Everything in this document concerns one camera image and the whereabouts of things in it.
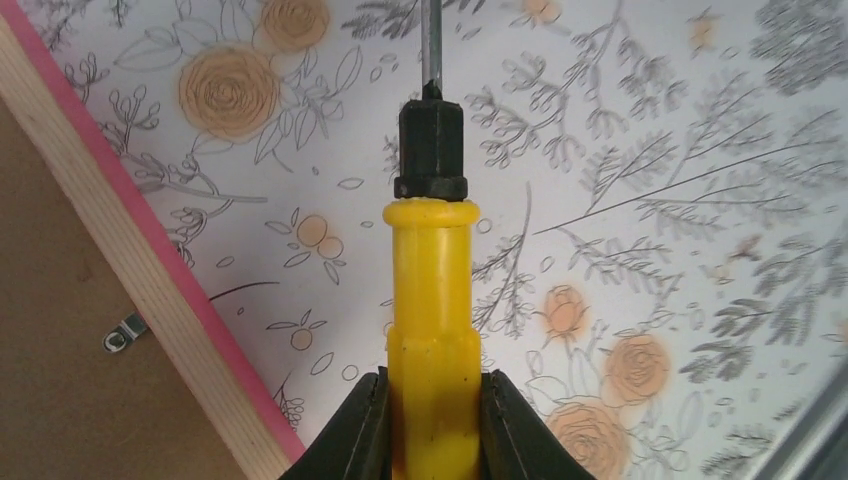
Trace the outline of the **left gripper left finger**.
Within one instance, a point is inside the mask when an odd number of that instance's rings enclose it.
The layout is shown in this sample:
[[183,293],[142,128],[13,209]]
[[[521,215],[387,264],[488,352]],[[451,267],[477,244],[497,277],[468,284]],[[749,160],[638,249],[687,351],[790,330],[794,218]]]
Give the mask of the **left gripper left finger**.
[[303,455],[280,480],[390,477],[388,370],[363,375]]

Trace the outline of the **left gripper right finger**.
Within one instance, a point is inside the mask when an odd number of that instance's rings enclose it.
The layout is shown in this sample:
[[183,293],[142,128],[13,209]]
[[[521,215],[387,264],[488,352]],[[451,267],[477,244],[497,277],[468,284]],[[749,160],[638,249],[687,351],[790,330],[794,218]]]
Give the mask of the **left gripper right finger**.
[[482,375],[483,479],[593,480],[500,370]]

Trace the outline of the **yellow handled screwdriver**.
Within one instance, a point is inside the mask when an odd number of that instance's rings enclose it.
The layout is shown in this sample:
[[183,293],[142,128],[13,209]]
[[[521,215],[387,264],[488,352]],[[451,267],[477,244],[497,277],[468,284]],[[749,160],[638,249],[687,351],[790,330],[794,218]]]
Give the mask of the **yellow handled screwdriver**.
[[422,91],[399,114],[399,173],[384,210],[392,230],[388,333],[391,473],[481,475],[481,342],[471,324],[471,224],[464,115],[444,99],[442,5],[421,11]]

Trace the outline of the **pink picture frame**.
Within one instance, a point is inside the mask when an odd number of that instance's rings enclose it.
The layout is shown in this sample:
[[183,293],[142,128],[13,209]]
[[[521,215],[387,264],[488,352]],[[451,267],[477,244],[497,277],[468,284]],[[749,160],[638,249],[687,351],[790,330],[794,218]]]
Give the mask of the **pink picture frame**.
[[274,479],[271,406],[137,226],[140,200],[20,7],[1,5],[1,475]]

